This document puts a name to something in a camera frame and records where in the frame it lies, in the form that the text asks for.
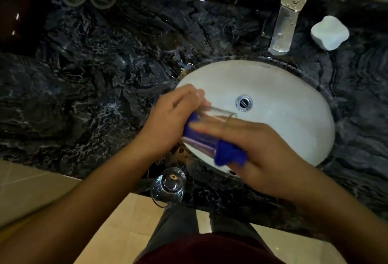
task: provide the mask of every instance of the sink basin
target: sink basin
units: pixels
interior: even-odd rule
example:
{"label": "sink basin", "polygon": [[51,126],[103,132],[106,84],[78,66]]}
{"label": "sink basin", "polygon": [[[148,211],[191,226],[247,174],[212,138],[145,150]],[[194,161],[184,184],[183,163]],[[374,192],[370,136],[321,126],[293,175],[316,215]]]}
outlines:
{"label": "sink basin", "polygon": [[[219,61],[191,72],[178,87],[187,83],[205,90],[214,107],[234,112],[239,119],[270,125],[313,166],[321,163],[333,146],[334,121],[326,100],[282,68],[248,60]],[[210,166],[234,174],[186,146]]]}

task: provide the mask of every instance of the faucet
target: faucet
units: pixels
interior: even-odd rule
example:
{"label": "faucet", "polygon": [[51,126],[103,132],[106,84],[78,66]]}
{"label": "faucet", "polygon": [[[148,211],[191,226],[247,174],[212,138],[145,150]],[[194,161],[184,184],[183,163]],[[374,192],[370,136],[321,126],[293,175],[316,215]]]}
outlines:
{"label": "faucet", "polygon": [[299,12],[307,0],[281,0],[271,45],[268,51],[273,55],[285,55],[294,36]]}

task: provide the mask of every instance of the forearm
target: forearm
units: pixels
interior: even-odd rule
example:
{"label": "forearm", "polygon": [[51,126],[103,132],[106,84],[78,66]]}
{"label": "forearm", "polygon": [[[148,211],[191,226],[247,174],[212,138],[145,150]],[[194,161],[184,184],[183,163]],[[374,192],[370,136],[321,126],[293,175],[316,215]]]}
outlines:
{"label": "forearm", "polygon": [[295,203],[347,262],[388,263],[388,225],[322,172],[310,178],[313,188]]}
{"label": "forearm", "polygon": [[0,247],[1,263],[73,263],[153,162],[127,145]]}

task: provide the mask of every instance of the person's right hand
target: person's right hand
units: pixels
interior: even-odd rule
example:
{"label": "person's right hand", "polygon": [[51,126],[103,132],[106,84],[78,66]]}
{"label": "person's right hand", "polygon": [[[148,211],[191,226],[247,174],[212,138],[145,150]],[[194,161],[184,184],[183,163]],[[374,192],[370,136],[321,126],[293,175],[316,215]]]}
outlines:
{"label": "person's right hand", "polygon": [[243,167],[228,165],[253,189],[290,201],[304,196],[320,171],[308,164],[269,125],[240,119],[190,123],[199,133],[231,142],[248,154]]}

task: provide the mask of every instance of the black marble countertop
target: black marble countertop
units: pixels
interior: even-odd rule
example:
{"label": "black marble countertop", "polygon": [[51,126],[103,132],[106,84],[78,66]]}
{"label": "black marble countertop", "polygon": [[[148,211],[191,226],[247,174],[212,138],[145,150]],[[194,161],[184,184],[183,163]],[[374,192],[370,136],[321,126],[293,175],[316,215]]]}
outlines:
{"label": "black marble countertop", "polygon": [[[134,138],[182,72],[220,60],[267,61],[322,93],[336,141],[319,168],[388,221],[388,5],[309,0],[290,52],[274,57],[268,37],[279,3],[117,0],[97,10],[88,1],[74,8],[52,0],[36,57],[0,54],[0,157],[86,178]],[[331,52],[310,38],[311,27],[328,14],[350,30],[349,40]],[[195,159],[185,171],[187,206],[323,238],[291,203]],[[147,186],[139,192],[149,194]]]}

